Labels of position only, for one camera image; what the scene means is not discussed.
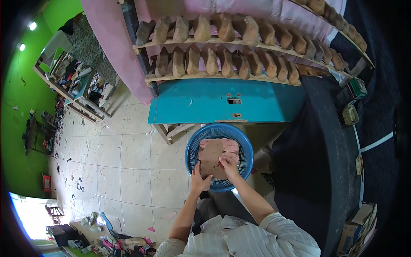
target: tiled floor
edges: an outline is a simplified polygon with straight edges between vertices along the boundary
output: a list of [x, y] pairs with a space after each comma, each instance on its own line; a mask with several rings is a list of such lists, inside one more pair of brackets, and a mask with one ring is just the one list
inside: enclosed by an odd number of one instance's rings
[[[120, 224], [123, 233], [163, 241], [175, 219], [165, 216], [178, 213], [189, 194], [184, 151], [199, 126], [180, 133], [171, 146], [159, 134], [147, 135], [152, 129], [147, 124], [150, 107], [141, 104], [123, 84], [107, 109], [114, 112], [111, 119], [96, 123], [85, 120], [85, 125], [79, 115], [66, 112], [62, 138], [54, 149], [58, 159], [51, 158], [49, 164], [59, 206], [66, 221], [78, 222], [93, 211], [104, 212], [112, 224]], [[239, 127], [254, 142], [258, 172], [268, 172], [266, 156], [257, 151], [267, 141], [261, 130], [268, 131], [271, 138], [281, 126]], [[259, 173], [247, 181], [263, 196], [274, 196]]]

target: ceiling light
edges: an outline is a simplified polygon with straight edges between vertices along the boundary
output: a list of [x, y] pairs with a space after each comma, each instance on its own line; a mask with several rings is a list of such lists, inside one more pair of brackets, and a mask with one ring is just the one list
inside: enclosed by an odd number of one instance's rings
[[37, 27], [37, 24], [35, 22], [31, 23], [29, 26], [30, 30], [35, 30]]

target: dark pants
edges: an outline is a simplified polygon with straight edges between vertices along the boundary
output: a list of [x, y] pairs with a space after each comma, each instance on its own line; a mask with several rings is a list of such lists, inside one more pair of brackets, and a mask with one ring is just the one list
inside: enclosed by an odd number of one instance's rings
[[192, 231], [194, 235], [201, 233], [200, 226], [207, 220], [214, 218], [217, 215], [229, 215], [237, 217], [257, 225], [253, 216], [244, 208], [240, 201], [235, 197], [233, 192], [211, 192], [207, 194], [203, 192], [200, 196], [201, 201], [197, 204], [194, 214], [194, 225]]

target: white striped shirt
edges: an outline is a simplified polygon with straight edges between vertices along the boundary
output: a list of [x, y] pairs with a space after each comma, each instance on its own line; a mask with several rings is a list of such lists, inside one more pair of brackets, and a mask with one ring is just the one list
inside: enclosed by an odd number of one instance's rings
[[294, 221], [279, 212], [268, 215], [256, 226], [248, 221], [220, 215], [201, 226], [201, 234], [190, 234], [187, 245], [178, 239], [167, 239], [159, 246], [156, 257], [194, 256], [320, 256], [317, 242]]

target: plastic laundry basket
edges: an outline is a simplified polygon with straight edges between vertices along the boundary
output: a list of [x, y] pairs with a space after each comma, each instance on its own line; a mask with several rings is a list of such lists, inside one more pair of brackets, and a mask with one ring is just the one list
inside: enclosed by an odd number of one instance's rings
[[[238, 161], [238, 172], [244, 179], [246, 179], [250, 175], [253, 167], [253, 147], [251, 146], [250, 140], [240, 129], [225, 123], [213, 123], [204, 126], [197, 130], [188, 141], [185, 149], [185, 166], [188, 173], [191, 175], [191, 171], [199, 161], [197, 156], [199, 154], [200, 141], [202, 139], [218, 138], [228, 138], [238, 142], [238, 156], [240, 157]], [[211, 181], [211, 191], [224, 192], [233, 188], [233, 184], [231, 184], [228, 179], [221, 180], [215, 178]]]

